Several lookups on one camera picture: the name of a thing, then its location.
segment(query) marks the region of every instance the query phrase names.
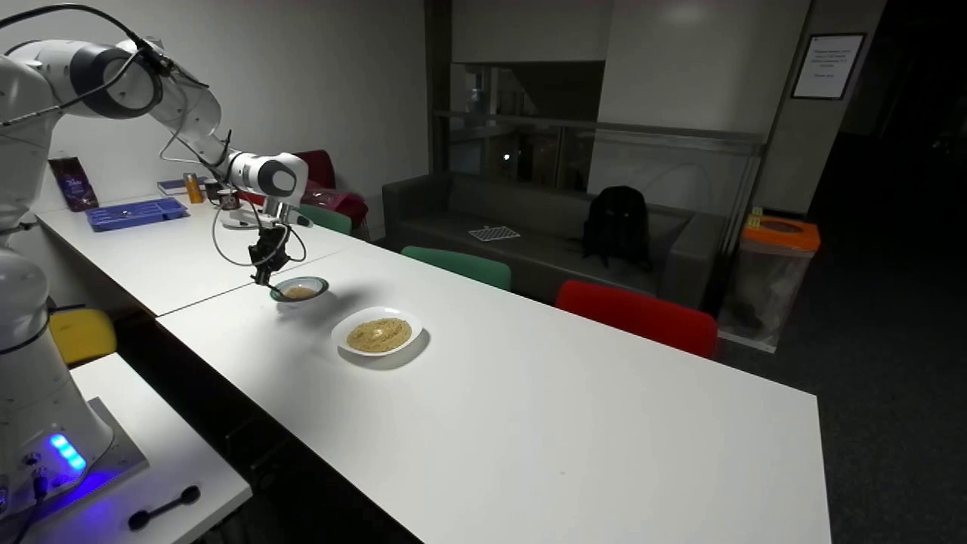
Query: red chair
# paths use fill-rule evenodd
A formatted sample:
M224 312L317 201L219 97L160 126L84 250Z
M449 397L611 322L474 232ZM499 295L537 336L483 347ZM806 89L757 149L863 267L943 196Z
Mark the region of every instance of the red chair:
M719 353L719 328L710 315L645 295L565 283L557 290L557 308L698 357Z
M352 227L365 221L365 201L358 193L334 190L334 171L327 151L303 151L300 156L309 167L309 181L303 204L331 208L339 216L348 216Z

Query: box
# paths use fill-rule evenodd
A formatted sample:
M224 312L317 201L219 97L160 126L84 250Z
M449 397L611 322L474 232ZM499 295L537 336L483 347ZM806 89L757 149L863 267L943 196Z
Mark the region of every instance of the box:
M719 336L777 353L817 246L816 224L751 211L719 312Z

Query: chair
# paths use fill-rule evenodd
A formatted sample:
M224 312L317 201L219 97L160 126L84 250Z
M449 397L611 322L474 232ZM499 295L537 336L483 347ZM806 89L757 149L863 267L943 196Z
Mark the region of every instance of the chair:
M358 193L334 187L334 171L330 156L317 149L317 151L300 151L300 159L309 167L303 204L331 208L339 216L348 216L352 227L361 227L368 205Z
M327 231L334 231L334 232L352 232L352 221L348 216L331 211L331 208L300 205L300 216L309 219L317 227L327 227Z
M117 351L113 328L97 308L61 308L52 315L47 330L66 366L78 366Z
M645 295L565 283L557 290L557 308L698 357L713 360L719 353L719 328L710 315Z
M453 276L465 276L499 290L509 290L509 267L499 259L483 259L477 253L460 253L445 249L406 246L406 256L423 259L438 270L449 270Z

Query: white plate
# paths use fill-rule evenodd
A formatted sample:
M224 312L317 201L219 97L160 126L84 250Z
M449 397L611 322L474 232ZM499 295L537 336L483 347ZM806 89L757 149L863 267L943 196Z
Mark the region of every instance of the white plate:
M355 351L348 344L349 333L358 328L358 323L368 323L368 322L384 322L384 318L394 318L394 322L406 322L410 328L410 338L394 344L392 351ZM392 357L392 353L402 353L406 347L410 347L418 338L423 336L423 323L399 308L361 308L349 318L343 318L334 330L331 330L331 343L339 344L339 351L343 353L352 353L352 357L365 357L365 360L384 360L384 357Z

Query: poster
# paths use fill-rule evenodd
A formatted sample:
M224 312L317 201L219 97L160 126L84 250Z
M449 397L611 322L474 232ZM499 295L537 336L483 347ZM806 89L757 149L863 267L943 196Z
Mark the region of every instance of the poster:
M812 38L791 97L841 99L860 47L860 34Z

